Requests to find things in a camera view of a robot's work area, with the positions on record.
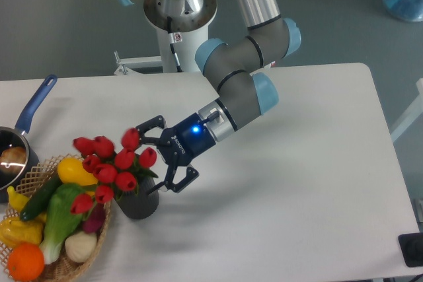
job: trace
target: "red tulip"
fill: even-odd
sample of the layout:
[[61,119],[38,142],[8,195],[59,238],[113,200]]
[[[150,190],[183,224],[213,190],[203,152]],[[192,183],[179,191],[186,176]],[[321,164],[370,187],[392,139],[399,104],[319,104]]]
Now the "red tulip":
[[73,146],[82,154],[83,157],[94,153],[94,140],[86,137],[74,139]]
[[126,170],[132,165],[135,153],[129,149],[123,149],[114,157],[114,166],[121,170]]
[[137,180],[134,175],[129,172],[119,173],[114,183],[124,192],[133,191],[137,186]]
[[139,133],[136,128],[129,128],[122,137],[121,144],[124,148],[135,151],[139,145]]
[[116,179],[118,171],[111,164],[100,163],[94,168],[93,174],[102,183],[112,183]]
[[111,201],[114,197],[114,192],[110,186],[99,185],[95,190],[95,199],[97,203],[105,204],[108,201]]
[[150,168],[156,163],[157,153],[153,148],[148,147],[142,152],[142,154],[140,154],[138,160],[142,167]]
[[91,199],[91,196],[83,193],[79,194],[75,199],[73,200],[72,206],[71,206],[71,214],[82,214],[86,213],[93,207],[93,200]]
[[95,137],[94,150],[100,158],[107,159],[114,154],[114,144],[105,136]]
[[84,159],[84,161],[82,161],[82,166],[88,173],[93,173],[95,167],[100,163],[101,160],[98,156],[89,155]]

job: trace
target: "orange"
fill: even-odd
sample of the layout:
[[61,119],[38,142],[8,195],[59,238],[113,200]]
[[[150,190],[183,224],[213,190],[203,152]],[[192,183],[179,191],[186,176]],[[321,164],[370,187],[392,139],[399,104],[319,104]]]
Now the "orange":
[[18,281],[36,279],[44,270],[44,256],[36,244],[24,242],[9,254],[7,268],[12,278]]

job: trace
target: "blue pan handle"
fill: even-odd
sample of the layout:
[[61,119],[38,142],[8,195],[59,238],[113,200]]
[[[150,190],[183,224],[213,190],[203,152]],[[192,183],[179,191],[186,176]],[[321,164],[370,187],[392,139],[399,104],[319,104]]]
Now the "blue pan handle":
[[28,133],[31,128],[32,117],[34,117],[35,111],[41,105],[42,101],[51,91],[55,83],[58,81],[58,77],[51,74],[44,79],[34,96],[31,97],[28,104],[26,104],[24,110],[20,113],[18,121],[16,122],[15,128]]

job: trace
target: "blue led light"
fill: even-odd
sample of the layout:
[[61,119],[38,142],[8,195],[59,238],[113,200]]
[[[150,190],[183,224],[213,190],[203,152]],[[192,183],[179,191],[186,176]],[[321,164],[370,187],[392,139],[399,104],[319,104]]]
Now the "blue led light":
[[191,131],[193,133],[199,133],[200,132],[200,127],[198,127],[197,125],[195,125],[194,127],[191,128]]

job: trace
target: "cucumber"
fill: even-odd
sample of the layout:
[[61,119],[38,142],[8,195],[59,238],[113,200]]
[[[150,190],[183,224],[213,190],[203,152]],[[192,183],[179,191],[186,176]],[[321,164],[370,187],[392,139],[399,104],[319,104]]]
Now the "cucumber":
[[53,196],[54,192],[63,183],[59,176],[54,174],[46,183],[41,185],[41,188],[36,191],[29,201],[25,204],[22,211],[20,211],[19,219],[22,221],[31,221],[43,211],[47,209],[48,202]]

